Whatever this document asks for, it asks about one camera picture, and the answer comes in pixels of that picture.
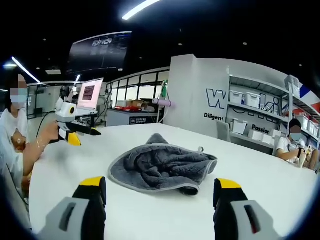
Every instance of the display screen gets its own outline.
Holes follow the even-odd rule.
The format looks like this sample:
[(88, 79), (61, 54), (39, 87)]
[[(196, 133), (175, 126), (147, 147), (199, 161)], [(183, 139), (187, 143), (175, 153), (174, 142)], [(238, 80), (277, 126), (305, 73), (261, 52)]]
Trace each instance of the display screen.
[(131, 32), (116, 32), (90, 37), (72, 44), (68, 74), (92, 70), (122, 71)]
[(102, 87), (102, 79), (88, 81), (82, 84), (78, 99), (78, 107), (96, 109)]

